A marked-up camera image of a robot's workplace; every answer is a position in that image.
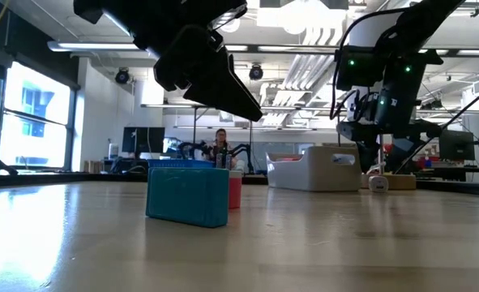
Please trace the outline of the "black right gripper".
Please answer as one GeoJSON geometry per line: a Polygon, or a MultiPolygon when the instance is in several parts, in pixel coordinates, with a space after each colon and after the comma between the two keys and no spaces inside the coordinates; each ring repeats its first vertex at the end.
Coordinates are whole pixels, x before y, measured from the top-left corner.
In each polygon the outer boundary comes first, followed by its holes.
{"type": "Polygon", "coordinates": [[[348,140],[357,142],[357,150],[361,171],[366,173],[376,165],[379,144],[375,142],[379,135],[393,135],[391,151],[388,154],[388,169],[398,170],[403,161],[414,152],[414,142],[404,139],[426,133],[429,138],[439,137],[442,128],[424,119],[414,120],[407,125],[380,126],[376,124],[361,124],[359,122],[340,122],[337,132],[348,140]]]}

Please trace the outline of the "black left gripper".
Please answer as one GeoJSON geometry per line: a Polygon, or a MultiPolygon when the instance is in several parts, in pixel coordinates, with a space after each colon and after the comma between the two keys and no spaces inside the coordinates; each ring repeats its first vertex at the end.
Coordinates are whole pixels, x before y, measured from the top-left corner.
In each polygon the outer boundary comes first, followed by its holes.
{"type": "Polygon", "coordinates": [[[74,0],[73,7],[91,24],[108,17],[141,50],[166,50],[154,66],[165,90],[250,121],[263,116],[217,32],[247,12],[247,0],[74,0]]]}

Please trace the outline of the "small white charger cube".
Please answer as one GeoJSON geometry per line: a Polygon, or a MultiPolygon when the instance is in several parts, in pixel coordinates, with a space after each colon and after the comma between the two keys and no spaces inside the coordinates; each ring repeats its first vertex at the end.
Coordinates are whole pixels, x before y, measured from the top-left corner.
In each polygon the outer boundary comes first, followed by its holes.
{"type": "Polygon", "coordinates": [[[384,176],[371,176],[368,179],[368,187],[372,192],[385,193],[388,191],[389,182],[384,176]]]}

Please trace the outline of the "white plastic basket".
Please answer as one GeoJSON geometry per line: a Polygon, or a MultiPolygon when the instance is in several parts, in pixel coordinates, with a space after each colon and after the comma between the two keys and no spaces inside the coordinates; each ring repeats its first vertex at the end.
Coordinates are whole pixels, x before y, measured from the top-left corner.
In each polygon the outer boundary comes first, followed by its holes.
{"type": "Polygon", "coordinates": [[[358,150],[352,145],[312,146],[302,154],[268,153],[266,160],[270,187],[313,192],[361,188],[358,150]]]}

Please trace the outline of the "black computer monitor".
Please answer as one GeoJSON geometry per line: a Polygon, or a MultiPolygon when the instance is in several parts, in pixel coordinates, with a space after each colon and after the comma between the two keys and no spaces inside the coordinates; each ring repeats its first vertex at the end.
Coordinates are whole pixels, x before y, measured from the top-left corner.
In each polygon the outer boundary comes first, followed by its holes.
{"type": "Polygon", "coordinates": [[[162,153],[164,138],[163,127],[125,127],[122,152],[133,153],[137,159],[141,153],[162,153]]]}
{"type": "Polygon", "coordinates": [[[450,161],[473,161],[475,148],[473,133],[444,130],[438,138],[441,159],[450,161]]]}

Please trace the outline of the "person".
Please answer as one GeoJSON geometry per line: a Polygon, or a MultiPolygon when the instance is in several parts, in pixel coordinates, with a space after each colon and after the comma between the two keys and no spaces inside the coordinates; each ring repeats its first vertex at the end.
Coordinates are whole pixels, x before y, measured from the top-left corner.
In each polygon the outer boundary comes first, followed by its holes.
{"type": "Polygon", "coordinates": [[[216,157],[221,156],[220,163],[217,163],[216,166],[221,168],[225,163],[226,154],[228,151],[232,150],[233,147],[227,140],[226,130],[220,128],[216,131],[215,139],[212,144],[212,149],[209,154],[205,154],[205,159],[208,161],[216,162],[216,157]]]}

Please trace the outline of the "blue plastic bin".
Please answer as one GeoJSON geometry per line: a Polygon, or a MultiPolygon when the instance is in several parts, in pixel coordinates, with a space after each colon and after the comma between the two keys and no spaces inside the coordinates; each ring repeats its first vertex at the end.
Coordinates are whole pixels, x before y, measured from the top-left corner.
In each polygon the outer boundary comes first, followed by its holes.
{"type": "Polygon", "coordinates": [[[149,168],[213,168],[211,161],[183,160],[183,159],[149,159],[149,168]]]}

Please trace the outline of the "ceiling light strip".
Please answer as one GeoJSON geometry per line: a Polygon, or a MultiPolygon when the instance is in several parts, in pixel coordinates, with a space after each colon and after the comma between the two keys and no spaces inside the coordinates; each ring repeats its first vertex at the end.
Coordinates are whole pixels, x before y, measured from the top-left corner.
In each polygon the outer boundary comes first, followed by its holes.
{"type": "Polygon", "coordinates": [[[132,43],[91,43],[48,41],[47,45],[54,52],[103,52],[103,51],[139,51],[132,43]]]}

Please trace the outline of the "teal rectangular case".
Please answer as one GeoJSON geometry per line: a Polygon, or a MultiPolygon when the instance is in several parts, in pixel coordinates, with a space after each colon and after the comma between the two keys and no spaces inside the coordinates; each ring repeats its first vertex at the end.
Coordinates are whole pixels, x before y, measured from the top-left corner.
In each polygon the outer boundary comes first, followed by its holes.
{"type": "Polygon", "coordinates": [[[147,217],[199,227],[228,223],[229,172],[213,168],[152,168],[147,217]]]}

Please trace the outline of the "large window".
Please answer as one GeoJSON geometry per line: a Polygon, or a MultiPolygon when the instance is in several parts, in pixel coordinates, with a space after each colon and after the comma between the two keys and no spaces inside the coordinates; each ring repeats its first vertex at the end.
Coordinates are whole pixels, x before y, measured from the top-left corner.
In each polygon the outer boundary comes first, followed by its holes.
{"type": "Polygon", "coordinates": [[[13,62],[0,68],[0,160],[25,169],[68,162],[75,92],[13,62]]]}

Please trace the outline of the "black metal frame stand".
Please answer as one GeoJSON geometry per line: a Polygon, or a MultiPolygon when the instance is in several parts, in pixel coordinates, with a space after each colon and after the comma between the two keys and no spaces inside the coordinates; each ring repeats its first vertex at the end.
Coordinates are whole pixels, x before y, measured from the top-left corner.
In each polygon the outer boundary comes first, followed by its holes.
{"type": "MultiPolygon", "coordinates": [[[[199,106],[195,106],[194,107],[194,122],[193,122],[193,146],[192,148],[197,148],[199,150],[202,151],[203,153],[203,157],[205,159],[205,154],[209,154],[211,149],[212,149],[212,143],[210,144],[206,144],[205,142],[201,142],[200,144],[197,144],[195,143],[195,134],[196,134],[196,128],[197,128],[197,120],[199,119],[199,116],[197,114],[197,111],[199,109],[199,106]]],[[[233,162],[232,162],[232,166],[233,166],[233,169],[234,170],[237,170],[239,168],[239,165],[240,165],[240,161],[236,158],[236,157],[232,157],[233,158],[233,162]]]]}

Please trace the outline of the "red white-faced wall charger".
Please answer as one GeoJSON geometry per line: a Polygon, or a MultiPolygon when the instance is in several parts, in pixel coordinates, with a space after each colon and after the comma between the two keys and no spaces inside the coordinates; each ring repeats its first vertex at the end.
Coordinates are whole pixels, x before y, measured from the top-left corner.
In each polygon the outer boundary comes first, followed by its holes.
{"type": "Polygon", "coordinates": [[[240,208],[242,198],[242,172],[234,170],[230,154],[218,153],[216,167],[229,172],[229,209],[240,208]]]}

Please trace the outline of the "black aluminium table frame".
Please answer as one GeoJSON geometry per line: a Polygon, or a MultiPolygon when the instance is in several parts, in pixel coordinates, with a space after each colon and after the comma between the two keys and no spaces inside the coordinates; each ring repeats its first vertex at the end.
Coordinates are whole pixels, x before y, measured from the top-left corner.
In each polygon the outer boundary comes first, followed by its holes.
{"type": "MultiPolygon", "coordinates": [[[[19,175],[0,175],[0,187],[22,187],[30,185],[76,183],[76,182],[125,182],[145,183],[147,176],[122,174],[87,174],[87,173],[30,173],[19,175]]],[[[479,195],[479,183],[443,182],[434,180],[417,180],[418,190],[444,191],[479,195]]]]}

